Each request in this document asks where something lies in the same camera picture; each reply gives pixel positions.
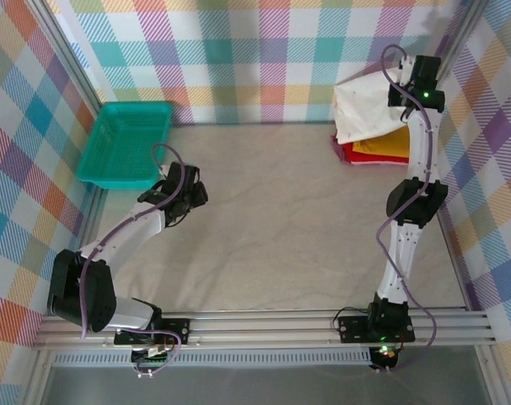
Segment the left aluminium frame post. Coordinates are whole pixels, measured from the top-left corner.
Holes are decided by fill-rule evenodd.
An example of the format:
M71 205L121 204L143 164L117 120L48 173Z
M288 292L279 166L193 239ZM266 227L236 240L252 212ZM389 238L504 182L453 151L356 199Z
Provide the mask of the left aluminium frame post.
M51 43L54 52L65 67L68 76L74 82L91 114L96 117L101 108L100 99L48 2L46 0L24 1L37 20L38 25L44 31L47 40Z

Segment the pink folded t-shirt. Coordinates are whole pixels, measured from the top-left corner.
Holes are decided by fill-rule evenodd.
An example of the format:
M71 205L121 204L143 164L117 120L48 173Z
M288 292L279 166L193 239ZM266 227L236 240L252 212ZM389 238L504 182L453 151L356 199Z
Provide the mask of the pink folded t-shirt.
M351 165L400 165L408 166L408 158L396 158L390 156L361 156L359 159L351 159Z

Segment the red folded t-shirt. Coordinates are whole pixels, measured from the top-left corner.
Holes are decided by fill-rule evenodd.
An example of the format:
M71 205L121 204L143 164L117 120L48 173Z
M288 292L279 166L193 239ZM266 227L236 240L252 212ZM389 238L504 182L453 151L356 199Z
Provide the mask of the red folded t-shirt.
M356 152L353 150L353 146L351 143L346 143L343 145L340 145L337 142L336 135L331 136L331 147L337 156L337 158L341 162L345 162L347 164L350 164L349 161L351 159L359 159L361 156L367 156L367 155L375 155L375 156L385 156L385 155L379 155L379 154L365 154L362 152Z

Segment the right aluminium side rail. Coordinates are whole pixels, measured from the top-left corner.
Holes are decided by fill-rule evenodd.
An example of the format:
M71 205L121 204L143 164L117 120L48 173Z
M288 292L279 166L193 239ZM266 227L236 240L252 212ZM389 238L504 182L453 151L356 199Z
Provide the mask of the right aluminium side rail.
M443 169L440 164L441 153L439 152L439 130L440 124L442 121L442 115L437 112L429 112L428 113L429 120L431 122L432 135L430 140L432 142L432 151L430 152L431 157L431 182L435 182L439 180L442 184L446 184L443 176ZM450 234L450 216L447 203L450 202L450 186L448 186L448 195L442 203L441 207L437 211L437 218L440 229L442 231L442 235L444 238L444 242L449 253L449 259L451 261L452 267L455 272L457 284L460 288L460 293L462 295L462 299L464 301L464 307L468 311L472 311L474 309L474 305L471 303L471 299L466 287L466 277L464 277L463 268L460 266L459 256L458 256L458 245L455 241L453 241Z

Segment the controller board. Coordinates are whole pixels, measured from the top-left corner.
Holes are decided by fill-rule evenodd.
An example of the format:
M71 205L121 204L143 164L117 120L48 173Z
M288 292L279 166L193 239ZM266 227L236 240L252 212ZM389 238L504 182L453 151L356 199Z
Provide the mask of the controller board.
M374 370L387 370L396 367L402 347L382 345L370 348L370 367Z
M152 374L169 360L169 355L175 347L159 346L151 350L132 350L130 361L132 368L141 375Z

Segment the left controller board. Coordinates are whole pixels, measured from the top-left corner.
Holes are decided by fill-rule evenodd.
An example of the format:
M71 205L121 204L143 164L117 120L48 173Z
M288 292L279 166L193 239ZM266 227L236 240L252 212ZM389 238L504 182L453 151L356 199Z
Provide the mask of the left controller board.
M132 368L141 375L152 374L169 360L169 355L175 347L159 346L151 350L132 350L130 361Z

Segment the white t-shirt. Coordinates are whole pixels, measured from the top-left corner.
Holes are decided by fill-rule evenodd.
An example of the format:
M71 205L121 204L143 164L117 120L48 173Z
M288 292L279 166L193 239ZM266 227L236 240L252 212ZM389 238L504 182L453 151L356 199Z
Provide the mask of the white t-shirt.
M349 78L334 86L333 117L338 144L380 138L396 131L409 136L401 121L404 108L388 106L389 89L382 71Z

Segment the right controller board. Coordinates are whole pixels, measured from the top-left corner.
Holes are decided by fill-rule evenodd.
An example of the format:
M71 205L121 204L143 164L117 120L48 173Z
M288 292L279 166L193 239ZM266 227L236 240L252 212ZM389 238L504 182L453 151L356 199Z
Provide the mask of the right controller board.
M382 345L370 348L370 367L374 370L387 370L396 367L402 347Z

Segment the aluminium frame post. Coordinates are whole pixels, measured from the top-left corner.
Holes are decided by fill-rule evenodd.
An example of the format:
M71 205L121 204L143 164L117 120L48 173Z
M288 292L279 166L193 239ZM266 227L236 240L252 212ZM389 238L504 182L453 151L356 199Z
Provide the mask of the aluminium frame post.
M24 1L37 20L38 25L44 31L47 40L51 43L54 52L65 67L68 76L74 82L91 114L96 117L101 108L100 99L48 2L46 0Z
M422 22L422 27L430 39L427 48L418 53L418 56L441 58L437 75L438 90L442 90L442 82L449 76L489 0L442 0L442 2L444 5L440 8L436 5L436 0L430 0L432 7ZM428 117L429 112L437 111L423 108L424 116Z

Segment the right aluminium frame post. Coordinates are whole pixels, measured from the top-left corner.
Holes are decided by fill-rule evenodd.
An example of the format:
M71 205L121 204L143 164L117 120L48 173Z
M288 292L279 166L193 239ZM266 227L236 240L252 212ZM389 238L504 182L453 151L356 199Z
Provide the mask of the right aluminium frame post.
M440 8L436 5L436 0L430 0L432 7L422 22L422 27L430 39L427 48L418 53L418 56L441 58L437 75L438 90L442 90L442 82L449 76L489 0L442 0L442 2L444 5ZM437 111L423 108L424 116L428 117L429 112Z

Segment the teal plastic basket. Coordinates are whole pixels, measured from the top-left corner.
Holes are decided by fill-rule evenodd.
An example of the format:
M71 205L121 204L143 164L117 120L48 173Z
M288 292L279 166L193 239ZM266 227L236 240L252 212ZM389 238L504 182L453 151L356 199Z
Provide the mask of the teal plastic basket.
M105 190L142 190L159 178L152 147L169 136L172 105L164 101L102 106L78 164L77 178Z

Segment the aluminium base rail beam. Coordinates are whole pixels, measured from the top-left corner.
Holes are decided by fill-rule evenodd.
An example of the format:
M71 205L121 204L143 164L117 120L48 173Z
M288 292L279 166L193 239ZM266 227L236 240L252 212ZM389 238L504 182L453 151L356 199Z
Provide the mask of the aluminium base rail beam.
M431 321L422 311L411 310L415 334L411 346L421 347L434 338L434 346L476 346L495 343L494 331L482 311L458 308L431 310ZM197 349L279 349L366 347L358 332L350 332L335 319L334 310L243 310L181 312L165 314L165 319L187 319L188 338L184 350ZM44 350L113 348L115 328L80 337L80 327L57 316L44 318L35 339L35 348Z

